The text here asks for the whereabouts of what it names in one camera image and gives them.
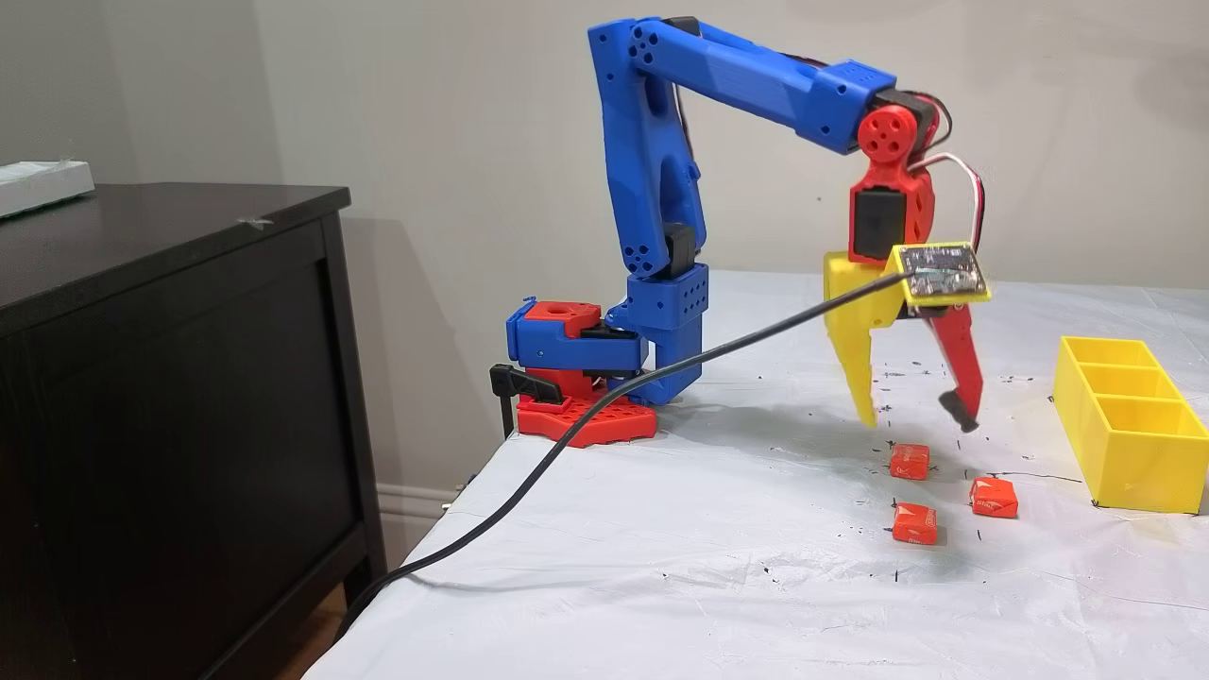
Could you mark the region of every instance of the wire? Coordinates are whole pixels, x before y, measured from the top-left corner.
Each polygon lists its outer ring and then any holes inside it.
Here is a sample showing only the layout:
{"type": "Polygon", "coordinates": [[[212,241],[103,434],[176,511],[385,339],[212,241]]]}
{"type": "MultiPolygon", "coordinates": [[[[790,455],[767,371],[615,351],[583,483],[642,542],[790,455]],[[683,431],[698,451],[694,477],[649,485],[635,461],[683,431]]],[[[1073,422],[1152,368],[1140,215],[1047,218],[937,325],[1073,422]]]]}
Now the wire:
{"type": "Polygon", "coordinates": [[[689,160],[695,161],[696,154],[693,152],[693,137],[688,133],[688,119],[684,117],[684,104],[681,100],[678,85],[672,85],[672,96],[676,98],[676,115],[681,117],[681,131],[684,133],[684,144],[688,146],[688,157],[689,160]]]}
{"type": "Polygon", "coordinates": [[[827,67],[831,65],[827,62],[821,62],[821,60],[818,60],[818,59],[816,59],[814,57],[799,57],[797,54],[791,54],[788,52],[781,52],[781,56],[782,57],[788,57],[788,58],[793,59],[794,62],[802,62],[803,64],[809,64],[811,67],[815,67],[816,69],[826,69],[827,67]]]}
{"type": "Polygon", "coordinates": [[[340,639],[345,636],[345,633],[347,633],[348,628],[353,624],[354,621],[357,621],[357,617],[365,611],[365,609],[370,605],[370,603],[374,601],[374,598],[376,598],[378,593],[382,592],[383,588],[410,574],[424,569],[426,566],[436,564],[442,559],[452,555],[453,553],[461,551],[462,548],[470,544],[472,541],[474,541],[479,536],[482,536],[488,529],[491,529],[501,519],[503,519],[504,515],[511,512],[511,509],[516,507],[516,503],[521,502],[521,499],[523,499],[525,495],[528,494],[530,489],[532,489],[533,485],[537,484],[537,480],[542,478],[542,474],[545,473],[545,471],[550,467],[550,465],[554,463],[554,460],[559,457],[559,454],[561,454],[563,449],[566,449],[567,445],[571,443],[571,440],[574,439],[575,434],[579,434],[579,431],[583,430],[584,426],[588,425],[588,421],[590,421],[596,414],[604,410],[604,407],[612,404],[620,397],[629,394],[630,392],[637,390],[638,387],[642,387],[643,385],[648,385],[650,382],[654,382],[655,380],[684,370],[686,368],[692,368],[695,365],[704,364],[705,362],[713,361],[718,357],[723,357],[731,352],[742,350],[744,347],[754,345],[756,342],[759,342],[762,340],[767,340],[779,333],[783,333],[812,318],[817,318],[837,307],[841,307],[849,302],[860,300],[861,298],[877,293],[878,290],[890,288],[891,286],[895,286],[901,281],[910,278],[912,276],[914,276],[914,272],[892,273],[889,276],[883,276],[877,281],[869,282],[860,288],[854,288],[852,290],[849,290],[843,295],[837,295],[831,300],[826,300],[818,305],[810,307],[809,310],[798,312],[786,319],[774,323],[773,325],[762,328],[754,333],[750,333],[747,335],[744,335],[742,338],[737,338],[729,342],[723,342],[722,345],[718,345],[712,350],[706,350],[700,355],[694,355],[692,357],[681,359],[664,368],[652,370],[650,373],[644,373],[637,378],[634,378],[631,380],[627,380],[618,385],[608,393],[606,393],[603,397],[601,397],[595,404],[592,404],[591,408],[584,411],[584,414],[579,416],[579,419],[575,420],[575,422],[573,422],[571,427],[567,428],[567,432],[563,433],[563,436],[560,437],[559,440],[555,442],[553,446],[550,446],[550,451],[545,454],[545,457],[543,457],[540,462],[537,463],[537,467],[533,468],[533,472],[531,472],[528,477],[525,478],[525,482],[521,482],[521,485],[515,491],[513,491],[513,495],[509,496],[508,500],[504,501],[504,503],[499,506],[499,508],[496,512],[491,513],[490,517],[484,519],[474,529],[467,531],[464,536],[453,541],[449,546],[445,546],[444,548],[436,551],[435,553],[432,553],[430,555],[420,558],[393,571],[389,571],[383,576],[378,577],[372,583],[370,583],[369,587],[366,587],[365,590],[357,597],[357,600],[354,600],[353,604],[348,607],[348,612],[345,613],[345,618],[343,621],[340,622],[340,628],[336,630],[336,639],[332,641],[332,645],[339,642],[340,639]]]}
{"type": "Polygon", "coordinates": [[[973,189],[974,189],[974,220],[973,220],[973,227],[972,227],[972,230],[970,232],[970,243],[973,247],[974,252],[977,253],[978,252],[978,242],[982,241],[982,223],[983,223],[983,217],[987,213],[987,191],[985,191],[985,189],[983,189],[982,178],[978,177],[978,173],[974,172],[974,169],[972,167],[970,167],[968,165],[966,165],[965,161],[962,161],[961,159],[954,156],[953,154],[949,154],[948,151],[942,151],[939,154],[936,154],[936,155],[932,155],[932,156],[927,156],[926,159],[915,161],[914,163],[907,166],[907,172],[914,173],[916,171],[924,169],[927,166],[931,166],[933,163],[938,163],[941,161],[953,161],[954,163],[958,163],[959,166],[961,166],[961,169],[966,171],[966,174],[970,177],[970,184],[973,185],[973,189]]]}
{"type": "Polygon", "coordinates": [[[910,94],[912,97],[918,97],[920,99],[924,99],[925,102],[936,106],[937,110],[941,111],[941,115],[944,116],[944,122],[945,122],[944,134],[933,139],[932,143],[929,144],[927,146],[920,149],[919,155],[922,156],[924,154],[943,144],[953,134],[953,114],[949,113],[949,108],[945,106],[944,102],[942,102],[941,98],[937,97],[936,94],[929,94],[927,92],[920,92],[919,90],[903,90],[903,94],[910,94]]]}

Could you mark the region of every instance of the black mark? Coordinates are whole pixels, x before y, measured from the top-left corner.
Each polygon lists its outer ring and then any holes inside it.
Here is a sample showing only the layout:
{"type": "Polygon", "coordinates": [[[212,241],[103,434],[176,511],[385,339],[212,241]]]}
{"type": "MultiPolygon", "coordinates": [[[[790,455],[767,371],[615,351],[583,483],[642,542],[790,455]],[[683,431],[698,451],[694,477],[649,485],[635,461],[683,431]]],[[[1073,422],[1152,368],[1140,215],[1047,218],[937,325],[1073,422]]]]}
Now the black mark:
{"type": "Polygon", "coordinates": [[[1074,482],[1076,484],[1082,484],[1082,479],[1075,479],[1072,477],[1062,477],[1059,474],[1034,474],[1031,472],[988,472],[991,477],[999,478],[1001,474],[1025,474],[1029,477],[1048,477],[1049,479],[1065,479],[1066,482],[1074,482]]]}

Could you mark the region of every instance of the circuit board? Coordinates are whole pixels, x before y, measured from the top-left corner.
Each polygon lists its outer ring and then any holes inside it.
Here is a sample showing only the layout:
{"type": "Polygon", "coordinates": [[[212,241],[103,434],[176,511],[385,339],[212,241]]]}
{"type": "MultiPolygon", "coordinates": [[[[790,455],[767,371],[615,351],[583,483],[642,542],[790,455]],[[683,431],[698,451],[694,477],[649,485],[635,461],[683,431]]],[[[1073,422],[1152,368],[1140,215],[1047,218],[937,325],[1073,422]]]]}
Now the circuit board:
{"type": "Polygon", "coordinates": [[[903,271],[915,272],[907,288],[916,305],[942,298],[973,301],[987,293],[987,280],[968,243],[903,246],[898,257],[903,271]]]}

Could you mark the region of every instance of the yellow compartment bin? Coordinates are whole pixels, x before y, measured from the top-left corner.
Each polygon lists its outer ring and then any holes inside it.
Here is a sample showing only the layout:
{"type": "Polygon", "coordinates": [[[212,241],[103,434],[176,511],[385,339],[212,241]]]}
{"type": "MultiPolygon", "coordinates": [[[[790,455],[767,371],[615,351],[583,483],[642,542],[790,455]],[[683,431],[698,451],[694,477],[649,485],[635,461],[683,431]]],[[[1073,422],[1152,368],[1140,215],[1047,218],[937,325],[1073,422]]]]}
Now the yellow compartment bin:
{"type": "Polygon", "coordinates": [[[1209,432],[1145,342],[1063,338],[1054,405],[1095,503],[1198,511],[1209,432]]]}

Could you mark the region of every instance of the wall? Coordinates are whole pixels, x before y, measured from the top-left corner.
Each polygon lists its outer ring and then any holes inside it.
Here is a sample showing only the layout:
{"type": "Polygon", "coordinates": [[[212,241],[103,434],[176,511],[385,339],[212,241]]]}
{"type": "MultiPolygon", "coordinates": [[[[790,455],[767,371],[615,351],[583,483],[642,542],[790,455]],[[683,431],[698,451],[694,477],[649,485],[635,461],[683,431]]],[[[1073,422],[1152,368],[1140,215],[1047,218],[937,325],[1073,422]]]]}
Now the wall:
{"type": "MultiPolygon", "coordinates": [[[[1201,0],[104,7],[143,179],[352,188],[346,238],[378,474],[411,499],[387,494],[384,506],[429,508],[424,494],[490,456],[499,432],[486,369],[504,358],[502,321],[523,295],[607,304],[623,290],[584,38],[601,21],[694,12],[942,94],[958,116],[949,149],[987,179],[995,277],[1209,286],[1201,0]]],[[[843,247],[860,157],[686,103],[706,261],[814,270],[843,247]]],[[[103,148],[89,160],[127,162],[103,148]]],[[[937,236],[967,232],[965,181],[937,169],[937,236]]]]}
{"type": "Polygon", "coordinates": [[[5,0],[0,7],[0,165],[99,159],[99,181],[138,177],[102,6],[5,0]]]}

